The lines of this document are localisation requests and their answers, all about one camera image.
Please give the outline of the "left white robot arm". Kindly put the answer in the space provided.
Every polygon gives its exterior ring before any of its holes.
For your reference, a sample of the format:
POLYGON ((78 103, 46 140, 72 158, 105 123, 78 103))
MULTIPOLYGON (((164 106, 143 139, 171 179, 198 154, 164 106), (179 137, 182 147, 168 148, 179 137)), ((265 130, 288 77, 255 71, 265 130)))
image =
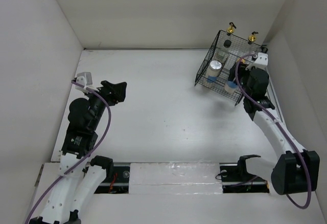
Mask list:
POLYGON ((101 82, 92 88, 86 81, 72 80, 85 94, 69 105, 69 125, 61 148, 58 178, 45 190, 32 207, 26 223, 81 223, 80 215, 103 181, 114 174, 113 160, 91 154, 105 139, 110 121, 99 137, 96 129, 104 111, 124 102, 127 83, 101 82))

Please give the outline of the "black-cap soy sauce bottle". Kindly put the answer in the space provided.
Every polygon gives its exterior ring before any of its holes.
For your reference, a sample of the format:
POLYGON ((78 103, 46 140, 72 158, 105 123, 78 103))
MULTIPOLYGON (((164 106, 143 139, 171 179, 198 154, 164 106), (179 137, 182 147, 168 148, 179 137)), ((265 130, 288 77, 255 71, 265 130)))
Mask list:
POLYGON ((225 62, 229 58, 229 48, 231 46, 231 41, 228 39, 224 41, 223 45, 219 47, 217 53, 216 53, 216 59, 222 63, 222 65, 225 64, 225 62))

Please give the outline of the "silver-lid spice jar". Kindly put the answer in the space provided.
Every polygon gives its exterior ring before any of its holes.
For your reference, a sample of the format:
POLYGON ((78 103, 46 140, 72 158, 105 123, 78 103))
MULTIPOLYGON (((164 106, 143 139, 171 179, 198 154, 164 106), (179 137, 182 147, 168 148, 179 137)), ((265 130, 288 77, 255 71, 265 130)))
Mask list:
POLYGON ((233 81, 227 81, 224 86, 224 90, 230 94, 233 94, 237 88, 238 85, 235 84, 233 81))
POLYGON ((207 83, 214 83, 222 70, 222 63, 217 60, 212 60, 206 70, 205 78, 207 83))

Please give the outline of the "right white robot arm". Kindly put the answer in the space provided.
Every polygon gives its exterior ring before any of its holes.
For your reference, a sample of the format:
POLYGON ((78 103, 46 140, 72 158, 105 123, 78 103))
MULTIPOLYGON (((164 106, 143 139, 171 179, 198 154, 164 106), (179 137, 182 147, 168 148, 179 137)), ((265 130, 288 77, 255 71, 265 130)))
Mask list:
POLYGON ((312 192, 317 188, 320 157, 315 151, 306 150, 287 130, 278 117, 273 103, 266 96, 268 73, 259 68, 249 68, 237 62, 230 69, 228 78, 242 92, 243 107, 250 119, 261 129, 275 151, 276 163, 244 162, 236 167, 236 174, 248 180, 257 171, 268 174, 279 195, 312 192))

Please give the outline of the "dark-liquid gold-spout glass bottle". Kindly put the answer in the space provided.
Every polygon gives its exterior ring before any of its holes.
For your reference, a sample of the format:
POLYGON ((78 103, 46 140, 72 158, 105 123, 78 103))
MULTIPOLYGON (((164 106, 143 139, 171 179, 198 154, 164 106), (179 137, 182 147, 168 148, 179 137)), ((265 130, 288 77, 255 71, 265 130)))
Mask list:
POLYGON ((254 54, 256 50, 256 36, 258 35, 257 31, 253 31, 249 36, 247 40, 247 48, 246 48, 246 54, 254 54))

